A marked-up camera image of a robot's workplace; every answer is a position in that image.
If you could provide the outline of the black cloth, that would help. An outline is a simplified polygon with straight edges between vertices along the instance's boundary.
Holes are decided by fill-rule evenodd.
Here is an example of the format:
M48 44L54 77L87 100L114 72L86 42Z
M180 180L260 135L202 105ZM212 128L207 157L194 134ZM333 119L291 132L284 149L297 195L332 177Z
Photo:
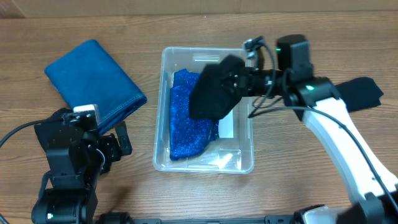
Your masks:
M60 108L47 118L45 123L34 125L37 139L45 152L49 148L48 140L59 133L63 126L63 115L71 112L72 110L69 108Z
M220 63L205 65L189 97L189 117L223 119L247 95L245 62L228 55Z

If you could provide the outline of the blue glitter cloth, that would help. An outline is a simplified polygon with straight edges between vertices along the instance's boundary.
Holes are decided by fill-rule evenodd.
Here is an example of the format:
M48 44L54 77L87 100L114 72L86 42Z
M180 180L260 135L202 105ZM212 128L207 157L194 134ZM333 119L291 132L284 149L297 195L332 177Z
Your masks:
M182 69L174 72L170 89L170 159L177 161L201 154L219 138L219 121L189 118L189 96L198 73Z

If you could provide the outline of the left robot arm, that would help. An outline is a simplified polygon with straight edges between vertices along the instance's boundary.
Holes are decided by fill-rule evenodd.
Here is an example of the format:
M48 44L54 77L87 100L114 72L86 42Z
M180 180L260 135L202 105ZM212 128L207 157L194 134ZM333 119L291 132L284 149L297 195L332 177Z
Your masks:
M100 175L132 152L125 122L102 136L95 111L62 108L34 129L50 170L42 177L32 222L92 223Z

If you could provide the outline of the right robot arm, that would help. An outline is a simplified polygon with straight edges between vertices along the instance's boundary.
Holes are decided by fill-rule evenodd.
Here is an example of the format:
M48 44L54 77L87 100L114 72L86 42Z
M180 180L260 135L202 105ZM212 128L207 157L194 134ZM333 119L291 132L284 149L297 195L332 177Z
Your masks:
M316 77L302 34L277 40L272 70L264 70L263 37L243 42L252 67L230 72L239 96L280 95L318 138L348 191L348 209L314 205L294 213L293 223L397 223L397 177L373 154L351 120L346 103L327 77Z

